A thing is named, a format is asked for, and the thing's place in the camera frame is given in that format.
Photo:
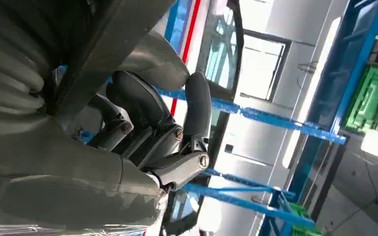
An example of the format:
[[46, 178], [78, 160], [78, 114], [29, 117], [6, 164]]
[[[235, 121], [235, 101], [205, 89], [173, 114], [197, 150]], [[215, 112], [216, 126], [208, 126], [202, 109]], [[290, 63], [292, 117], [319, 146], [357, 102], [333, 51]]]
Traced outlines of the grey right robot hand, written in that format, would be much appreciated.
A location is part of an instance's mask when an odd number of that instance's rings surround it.
[[122, 58], [80, 52], [45, 103], [52, 67], [0, 32], [0, 236], [107, 235], [154, 224], [204, 171], [212, 104], [202, 72], [157, 32]]

